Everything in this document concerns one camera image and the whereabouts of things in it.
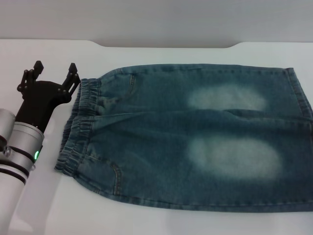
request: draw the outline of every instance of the denim shorts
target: denim shorts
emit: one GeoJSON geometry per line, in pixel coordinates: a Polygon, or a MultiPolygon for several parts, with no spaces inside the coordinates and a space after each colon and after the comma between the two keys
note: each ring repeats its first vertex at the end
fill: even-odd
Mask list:
{"type": "Polygon", "coordinates": [[[126,67],[82,80],[55,169],[143,206],[313,211],[312,121],[293,69],[126,67]]]}

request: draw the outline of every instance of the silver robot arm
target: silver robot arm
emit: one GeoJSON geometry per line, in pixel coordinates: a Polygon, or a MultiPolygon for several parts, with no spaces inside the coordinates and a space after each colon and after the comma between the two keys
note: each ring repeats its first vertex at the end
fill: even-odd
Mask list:
{"type": "Polygon", "coordinates": [[[24,102],[16,116],[0,109],[0,235],[7,234],[29,173],[35,169],[54,108],[70,102],[80,83],[74,63],[62,85],[36,81],[43,69],[37,61],[33,70],[24,71],[18,86],[24,102]]]}

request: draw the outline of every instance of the metal cylinder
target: metal cylinder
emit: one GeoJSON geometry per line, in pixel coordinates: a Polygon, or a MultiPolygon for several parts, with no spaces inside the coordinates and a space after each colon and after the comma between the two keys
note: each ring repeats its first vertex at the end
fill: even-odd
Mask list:
{"type": "Polygon", "coordinates": [[[41,150],[44,141],[43,133],[36,127],[23,122],[15,122],[8,146],[14,152],[8,157],[12,162],[30,170],[35,155],[41,150]]]}

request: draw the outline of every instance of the gray wall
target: gray wall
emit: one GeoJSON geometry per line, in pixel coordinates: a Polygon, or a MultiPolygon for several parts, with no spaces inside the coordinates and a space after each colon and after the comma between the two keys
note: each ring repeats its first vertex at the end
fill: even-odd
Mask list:
{"type": "Polygon", "coordinates": [[[312,0],[0,0],[0,38],[112,47],[313,42],[312,0]]]}

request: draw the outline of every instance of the white surface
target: white surface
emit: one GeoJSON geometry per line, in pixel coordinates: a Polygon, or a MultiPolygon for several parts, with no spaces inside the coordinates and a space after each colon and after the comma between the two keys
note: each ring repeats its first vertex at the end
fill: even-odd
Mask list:
{"type": "MultiPolygon", "coordinates": [[[[88,41],[0,40],[0,107],[17,113],[16,88],[24,69],[41,60],[39,77],[62,83],[71,62],[81,78],[97,78],[123,66],[163,63],[239,64],[294,67],[313,103],[313,44],[242,43],[226,49],[101,47],[88,41]]],[[[62,131],[74,99],[57,107],[44,147],[11,223],[10,235],[312,235],[313,212],[218,213],[175,211],[115,202],[53,171],[62,131]]]]}
{"type": "Polygon", "coordinates": [[[19,179],[0,173],[0,234],[5,235],[9,229],[15,206],[20,199],[24,183],[19,179]]]}
{"type": "Polygon", "coordinates": [[[312,0],[1,0],[0,38],[106,47],[313,42],[312,0]]]}

